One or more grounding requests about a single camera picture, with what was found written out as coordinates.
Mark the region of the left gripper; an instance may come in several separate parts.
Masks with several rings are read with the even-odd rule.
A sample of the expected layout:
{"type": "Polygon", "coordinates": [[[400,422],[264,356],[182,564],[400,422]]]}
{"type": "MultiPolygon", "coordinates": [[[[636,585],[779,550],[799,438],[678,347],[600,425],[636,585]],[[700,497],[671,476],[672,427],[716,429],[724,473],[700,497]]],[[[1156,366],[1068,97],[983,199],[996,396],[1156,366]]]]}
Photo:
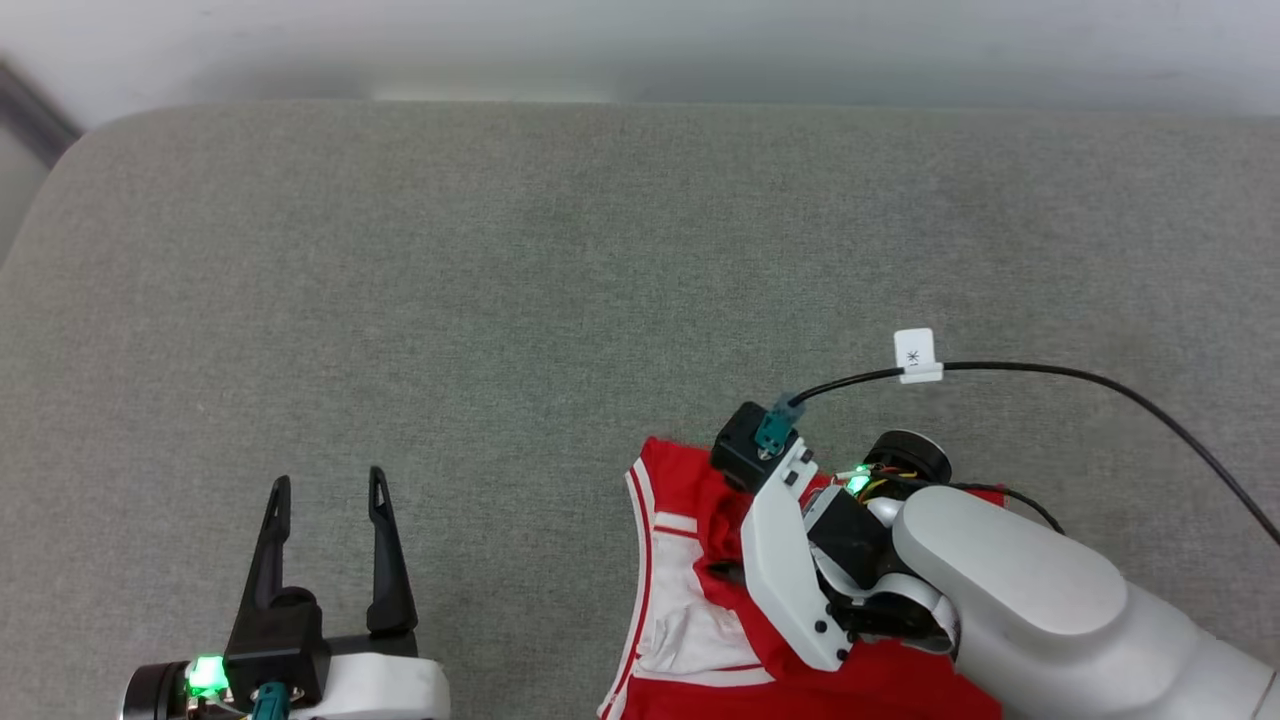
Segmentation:
{"type": "MultiPolygon", "coordinates": [[[[369,518],[374,527],[372,600],[366,611],[369,634],[328,638],[332,659],[375,652],[417,657],[419,615],[387,475],[370,468],[369,518]]],[[[283,589],[284,544],[291,536],[291,478],[271,484],[239,600],[239,612],[270,609],[283,589]]],[[[234,707],[223,656],[138,667],[123,693],[120,720],[252,720],[234,707]]]]}

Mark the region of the red and white sports shirt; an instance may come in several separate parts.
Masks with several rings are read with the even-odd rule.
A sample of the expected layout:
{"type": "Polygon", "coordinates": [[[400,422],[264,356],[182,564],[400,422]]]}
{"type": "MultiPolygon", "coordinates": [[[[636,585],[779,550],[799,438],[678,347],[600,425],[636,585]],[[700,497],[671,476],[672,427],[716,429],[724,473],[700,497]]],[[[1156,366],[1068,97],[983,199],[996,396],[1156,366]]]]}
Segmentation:
{"type": "Polygon", "coordinates": [[[626,474],[637,597],[599,720],[1004,720],[941,656],[860,643],[836,673],[806,666],[728,578],[748,496],[707,448],[652,437],[626,474]]]}

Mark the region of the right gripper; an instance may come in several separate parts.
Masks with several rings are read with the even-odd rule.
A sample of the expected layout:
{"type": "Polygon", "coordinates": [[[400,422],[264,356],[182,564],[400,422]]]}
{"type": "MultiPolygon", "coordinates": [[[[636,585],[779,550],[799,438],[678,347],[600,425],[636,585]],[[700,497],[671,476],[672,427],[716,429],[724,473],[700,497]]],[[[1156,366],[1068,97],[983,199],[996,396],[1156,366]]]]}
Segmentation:
{"type": "Polygon", "coordinates": [[[893,546],[893,524],[906,500],[946,486],[952,466],[933,441],[888,430],[851,470],[804,507],[809,548],[828,610],[852,642],[899,641],[925,653],[952,656],[959,621],[954,606],[919,578],[893,546]]]}

